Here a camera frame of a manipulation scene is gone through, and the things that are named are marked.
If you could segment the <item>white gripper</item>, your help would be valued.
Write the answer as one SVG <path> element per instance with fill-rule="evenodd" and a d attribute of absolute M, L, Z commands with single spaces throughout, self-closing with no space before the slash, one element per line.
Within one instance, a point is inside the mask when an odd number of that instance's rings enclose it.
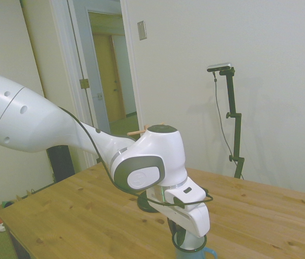
<path fill-rule="evenodd" d="M 158 200 L 155 187 L 149 188 L 146 193 L 149 204 L 167 217 L 172 236 L 176 234 L 177 246 L 183 245 L 186 231 L 196 237 L 203 237 L 209 231 L 209 212 L 203 202 L 206 193 L 199 186 L 183 185 L 165 190 L 165 202 L 170 203 L 170 206 L 163 206 L 162 201 Z"/>

